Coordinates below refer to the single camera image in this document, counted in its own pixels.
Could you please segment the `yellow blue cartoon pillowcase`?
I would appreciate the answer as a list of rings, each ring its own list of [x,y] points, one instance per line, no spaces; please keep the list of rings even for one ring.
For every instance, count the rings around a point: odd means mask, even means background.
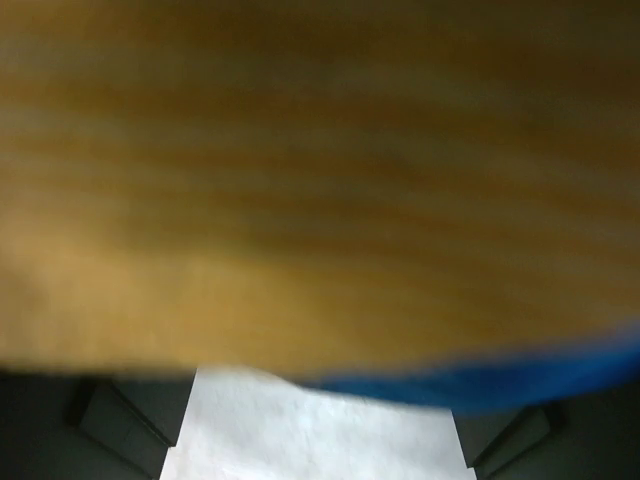
[[[636,377],[638,3],[3,2],[1,364]]]

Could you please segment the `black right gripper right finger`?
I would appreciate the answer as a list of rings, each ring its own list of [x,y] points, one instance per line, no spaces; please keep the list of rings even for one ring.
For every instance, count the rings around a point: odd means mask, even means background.
[[[453,418],[465,463],[479,479],[639,477],[637,394]]]

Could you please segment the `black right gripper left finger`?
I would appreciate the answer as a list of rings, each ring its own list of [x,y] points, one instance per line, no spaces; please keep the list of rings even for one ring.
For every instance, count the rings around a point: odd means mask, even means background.
[[[159,478],[195,376],[2,372],[2,478]]]

